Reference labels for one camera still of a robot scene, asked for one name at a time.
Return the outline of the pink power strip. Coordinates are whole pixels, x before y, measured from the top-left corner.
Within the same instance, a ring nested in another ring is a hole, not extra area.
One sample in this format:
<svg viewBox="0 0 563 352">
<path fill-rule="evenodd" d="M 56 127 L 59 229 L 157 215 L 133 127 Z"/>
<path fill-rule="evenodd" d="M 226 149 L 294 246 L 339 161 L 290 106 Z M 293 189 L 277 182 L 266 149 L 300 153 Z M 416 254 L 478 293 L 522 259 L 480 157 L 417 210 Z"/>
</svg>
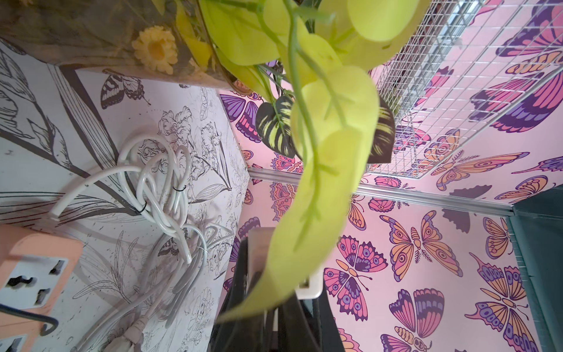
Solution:
<svg viewBox="0 0 563 352">
<path fill-rule="evenodd" d="M 59 327 L 51 316 L 82 256 L 82 242 L 1 226 L 1 350 L 30 351 Z"/>
</svg>

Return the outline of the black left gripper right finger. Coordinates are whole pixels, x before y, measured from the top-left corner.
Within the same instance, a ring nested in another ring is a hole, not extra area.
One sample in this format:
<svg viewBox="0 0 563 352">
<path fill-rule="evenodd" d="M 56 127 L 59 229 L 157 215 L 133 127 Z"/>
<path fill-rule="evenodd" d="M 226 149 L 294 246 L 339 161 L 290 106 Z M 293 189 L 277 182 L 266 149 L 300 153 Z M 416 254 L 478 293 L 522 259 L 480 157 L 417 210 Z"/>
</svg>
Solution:
<svg viewBox="0 0 563 352">
<path fill-rule="evenodd" d="M 345 351 L 326 289 L 316 299 L 290 297 L 278 314 L 278 351 Z"/>
</svg>

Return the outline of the pink USB charger adapter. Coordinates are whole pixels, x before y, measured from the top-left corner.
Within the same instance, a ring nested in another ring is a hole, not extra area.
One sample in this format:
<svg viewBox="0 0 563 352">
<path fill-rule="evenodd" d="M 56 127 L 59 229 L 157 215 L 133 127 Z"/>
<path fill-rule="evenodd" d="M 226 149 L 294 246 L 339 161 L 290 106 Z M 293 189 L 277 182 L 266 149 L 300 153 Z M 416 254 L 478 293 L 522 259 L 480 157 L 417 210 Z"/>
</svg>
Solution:
<svg viewBox="0 0 563 352">
<path fill-rule="evenodd" d="M 309 268 L 309 264 L 302 265 L 290 262 L 295 254 L 291 252 L 286 259 L 280 257 L 281 249 L 274 249 L 277 264 L 272 270 L 266 266 L 271 262 L 269 260 L 271 239 L 274 235 L 274 227 L 256 227 L 249 231 L 248 241 L 248 277 L 247 284 L 249 293 L 252 287 L 252 280 L 258 278 L 264 270 L 270 271 L 281 284 L 287 284 L 290 280 L 296 281 L 303 276 L 302 269 Z M 323 292 L 323 275 L 318 269 L 315 273 L 310 274 L 303 282 L 296 286 L 296 296 L 300 300 L 318 299 Z"/>
</svg>

